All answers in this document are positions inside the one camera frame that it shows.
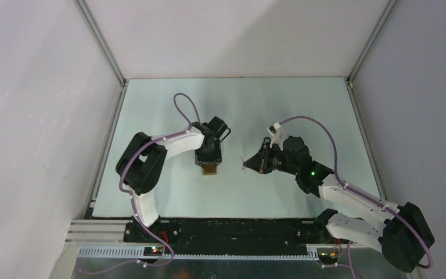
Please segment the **brass padlock long shackle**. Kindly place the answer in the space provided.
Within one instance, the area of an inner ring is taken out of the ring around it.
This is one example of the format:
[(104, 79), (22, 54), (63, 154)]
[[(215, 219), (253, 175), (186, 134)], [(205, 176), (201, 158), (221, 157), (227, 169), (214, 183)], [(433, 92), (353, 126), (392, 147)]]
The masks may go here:
[(202, 166), (202, 174), (204, 176), (216, 175), (217, 174), (217, 165), (216, 164), (204, 164)]

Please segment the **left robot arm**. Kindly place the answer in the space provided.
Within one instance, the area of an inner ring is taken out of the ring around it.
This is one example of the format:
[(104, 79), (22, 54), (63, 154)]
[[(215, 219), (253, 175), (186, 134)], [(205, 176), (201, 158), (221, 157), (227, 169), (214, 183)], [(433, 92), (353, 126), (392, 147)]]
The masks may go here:
[(139, 132), (133, 136), (116, 164), (116, 173), (120, 175), (120, 191), (130, 195), (141, 238), (153, 242), (160, 235), (160, 226), (155, 223), (159, 214), (153, 189), (165, 161), (194, 151), (195, 165), (202, 168), (202, 174), (215, 175), (222, 162), (221, 143), (230, 133), (226, 122), (215, 116), (208, 123), (196, 121), (169, 135), (151, 137)]

